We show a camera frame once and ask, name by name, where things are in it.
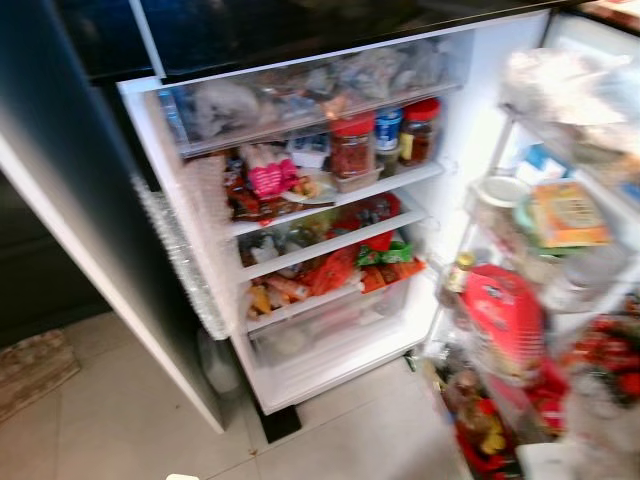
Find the doormat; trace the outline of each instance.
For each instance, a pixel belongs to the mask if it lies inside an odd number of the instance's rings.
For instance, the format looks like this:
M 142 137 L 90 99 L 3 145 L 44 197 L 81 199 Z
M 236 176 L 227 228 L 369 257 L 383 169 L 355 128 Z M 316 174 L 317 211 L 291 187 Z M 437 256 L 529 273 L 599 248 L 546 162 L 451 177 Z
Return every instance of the doormat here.
M 61 330 L 0 350 L 0 423 L 80 371 Z

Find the red lid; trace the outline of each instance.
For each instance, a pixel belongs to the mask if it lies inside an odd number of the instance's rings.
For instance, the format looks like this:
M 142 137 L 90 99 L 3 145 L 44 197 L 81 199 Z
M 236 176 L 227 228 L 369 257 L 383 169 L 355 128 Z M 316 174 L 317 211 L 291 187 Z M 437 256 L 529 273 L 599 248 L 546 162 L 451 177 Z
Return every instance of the red lid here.
M 373 131 L 376 123 L 375 112 L 365 112 L 349 118 L 331 122 L 331 131 L 343 137 L 365 135 Z
M 428 122 L 440 113 L 440 100 L 428 98 L 422 102 L 414 103 L 404 109 L 404 118 L 410 122 Z

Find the open refrigerator door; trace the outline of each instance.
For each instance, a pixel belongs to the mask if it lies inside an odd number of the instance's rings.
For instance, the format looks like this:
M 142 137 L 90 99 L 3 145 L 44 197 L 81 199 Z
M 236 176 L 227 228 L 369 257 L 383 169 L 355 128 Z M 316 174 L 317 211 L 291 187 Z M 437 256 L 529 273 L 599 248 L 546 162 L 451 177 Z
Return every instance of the open refrigerator door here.
M 423 373 L 476 478 L 634 479 L 638 41 L 560 16 L 544 46 L 505 63 L 510 122 L 440 266 Z

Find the green package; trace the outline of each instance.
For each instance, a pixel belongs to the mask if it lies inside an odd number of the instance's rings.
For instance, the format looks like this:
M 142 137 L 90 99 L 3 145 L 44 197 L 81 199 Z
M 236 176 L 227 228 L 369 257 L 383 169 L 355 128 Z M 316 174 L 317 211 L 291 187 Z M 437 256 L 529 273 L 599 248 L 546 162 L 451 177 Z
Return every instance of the green package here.
M 375 265 L 376 263 L 380 263 L 380 252 L 376 252 L 366 245 L 362 245 L 360 247 L 360 252 L 358 252 L 356 265 L 364 267 L 365 265 Z
M 404 242 L 391 242 L 389 250 L 380 253 L 382 263 L 410 262 L 411 259 L 411 245 Z

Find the orange package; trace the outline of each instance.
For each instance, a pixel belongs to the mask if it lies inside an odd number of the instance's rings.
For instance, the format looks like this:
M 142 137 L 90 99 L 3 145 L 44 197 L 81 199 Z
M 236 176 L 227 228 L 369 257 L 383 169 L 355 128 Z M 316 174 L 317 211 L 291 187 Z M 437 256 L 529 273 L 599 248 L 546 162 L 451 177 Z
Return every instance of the orange package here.
M 534 217 L 540 243 L 554 247 L 588 247 L 611 243 L 602 214 L 574 181 L 538 185 L 533 191 Z
M 384 265 L 369 265 L 362 267 L 364 272 L 362 283 L 364 289 L 362 293 L 373 292 L 379 288 L 386 287 L 392 283 L 399 282 L 411 275 L 424 270 L 426 264 L 414 259 L 411 262 L 390 263 Z

